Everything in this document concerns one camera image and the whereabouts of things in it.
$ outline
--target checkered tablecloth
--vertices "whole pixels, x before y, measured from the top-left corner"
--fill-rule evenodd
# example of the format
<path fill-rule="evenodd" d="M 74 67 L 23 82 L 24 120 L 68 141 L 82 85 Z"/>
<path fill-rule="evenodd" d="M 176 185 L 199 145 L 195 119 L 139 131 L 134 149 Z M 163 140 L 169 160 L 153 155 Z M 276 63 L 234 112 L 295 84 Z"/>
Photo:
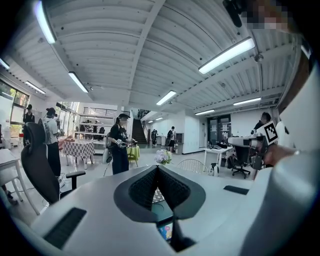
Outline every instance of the checkered tablecloth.
<path fill-rule="evenodd" d="M 82 158 L 90 158 L 95 153 L 93 142 L 70 142 L 65 141 L 63 143 L 63 153 L 66 155 Z"/>
<path fill-rule="evenodd" d="M 153 196 L 153 200 L 152 200 L 152 203 L 156 203 L 156 202 L 160 202 L 160 201 L 163 201 L 165 200 L 164 196 L 161 194 L 159 188 L 157 187 L 156 188 L 156 191 L 154 193 L 154 196 Z"/>

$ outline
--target baseball cap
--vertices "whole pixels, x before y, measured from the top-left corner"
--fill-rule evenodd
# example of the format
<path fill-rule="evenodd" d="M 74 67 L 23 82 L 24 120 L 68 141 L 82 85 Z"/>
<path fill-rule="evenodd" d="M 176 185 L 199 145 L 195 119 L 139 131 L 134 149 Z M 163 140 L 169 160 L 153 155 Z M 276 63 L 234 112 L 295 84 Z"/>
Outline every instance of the baseball cap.
<path fill-rule="evenodd" d="M 129 119 L 130 116 L 128 116 L 127 114 L 122 113 L 122 114 L 119 115 L 119 118 L 127 118 L 127 119 Z"/>

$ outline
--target black office chair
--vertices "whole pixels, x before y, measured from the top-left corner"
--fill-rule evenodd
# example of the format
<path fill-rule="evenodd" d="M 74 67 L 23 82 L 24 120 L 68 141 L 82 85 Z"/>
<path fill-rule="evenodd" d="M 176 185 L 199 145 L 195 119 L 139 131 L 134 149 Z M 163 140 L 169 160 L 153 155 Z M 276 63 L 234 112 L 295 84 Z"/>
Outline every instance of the black office chair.
<path fill-rule="evenodd" d="M 246 173 L 250 175 L 250 171 L 243 169 L 244 166 L 246 166 L 246 163 L 248 163 L 248 157 L 249 157 L 249 149 L 247 147 L 239 147 L 235 146 L 235 153 L 236 158 L 233 159 L 233 165 L 232 165 L 232 176 L 235 176 L 236 173 L 241 173 L 243 175 L 243 178 L 245 179 Z"/>
<path fill-rule="evenodd" d="M 45 130 L 43 126 L 34 122 L 28 122 L 25 126 L 30 134 L 30 144 L 21 152 L 22 167 L 40 195 L 49 204 L 53 204 L 59 200 L 60 186 L 47 159 L 47 146 L 44 144 Z M 77 177 L 85 174 L 85 171 L 76 171 L 65 175 L 66 178 L 71 178 L 72 190 L 77 188 Z M 60 198 L 72 190 L 61 193 Z"/>

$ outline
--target black vent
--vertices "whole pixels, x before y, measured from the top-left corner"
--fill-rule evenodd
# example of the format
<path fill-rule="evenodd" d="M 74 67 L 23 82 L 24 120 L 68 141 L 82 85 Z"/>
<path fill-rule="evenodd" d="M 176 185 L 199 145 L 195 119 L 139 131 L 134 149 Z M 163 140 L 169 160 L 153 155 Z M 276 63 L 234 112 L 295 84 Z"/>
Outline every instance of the black vent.
<path fill-rule="evenodd" d="M 53 246 L 62 249 L 86 213 L 85 210 L 72 208 L 44 239 Z"/>

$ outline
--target white desk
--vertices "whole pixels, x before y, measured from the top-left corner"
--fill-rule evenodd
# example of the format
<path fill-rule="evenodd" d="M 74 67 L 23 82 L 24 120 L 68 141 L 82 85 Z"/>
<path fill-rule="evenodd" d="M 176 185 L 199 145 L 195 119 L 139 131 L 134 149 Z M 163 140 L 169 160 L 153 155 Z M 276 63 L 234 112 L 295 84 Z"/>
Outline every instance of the white desk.
<path fill-rule="evenodd" d="M 3 170 L 8 169 L 10 167 L 15 166 L 16 173 L 14 171 L 10 172 L 4 172 Z M 22 201 L 22 197 L 19 193 L 19 190 L 17 188 L 17 184 L 15 179 L 18 179 L 21 183 L 22 189 L 25 193 L 26 198 L 28 199 L 30 205 L 34 209 L 35 213 L 39 215 L 39 211 L 37 210 L 36 206 L 32 202 L 26 185 L 24 183 L 24 180 L 22 179 L 21 171 L 20 171 L 20 166 L 19 166 L 19 158 L 16 158 L 9 149 L 0 149 L 0 185 L 4 185 L 8 182 L 12 182 L 14 190 L 19 198 L 20 201 Z"/>
<path fill-rule="evenodd" d="M 217 163 L 217 166 L 220 170 L 220 167 L 221 167 L 221 159 L 222 159 L 222 154 L 229 151 L 229 150 L 232 150 L 233 147 L 230 146 L 230 147 L 227 147 L 227 148 L 221 148 L 221 149 L 209 149 L 209 148 L 206 148 L 204 149 L 204 165 L 208 168 L 206 162 L 207 162 L 207 153 L 213 153 L 213 154 L 217 154 L 217 157 L 216 157 L 216 163 Z"/>

